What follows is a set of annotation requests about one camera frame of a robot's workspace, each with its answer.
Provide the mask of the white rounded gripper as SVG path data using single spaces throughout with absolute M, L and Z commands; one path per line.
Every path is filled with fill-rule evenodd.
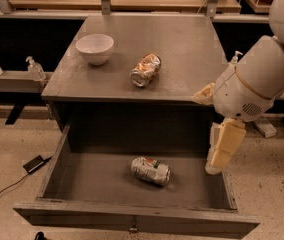
M 213 104 L 216 112 L 225 117 L 221 124 L 211 126 L 205 165 L 210 175 L 221 173 L 239 148 L 246 135 L 243 122 L 255 121 L 274 103 L 273 99 L 262 97 L 250 87 L 234 64 L 228 66 L 215 84 L 210 83 L 195 93 L 192 101 L 201 105 Z

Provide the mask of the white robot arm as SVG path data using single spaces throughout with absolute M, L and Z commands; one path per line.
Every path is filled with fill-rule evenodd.
M 192 97 L 224 117 L 210 131 L 205 170 L 211 175 L 229 164 L 245 137 L 245 124 L 260 118 L 284 91 L 284 0 L 273 0 L 269 25 L 271 37 L 261 37 L 245 54 L 236 52 L 217 80 Z

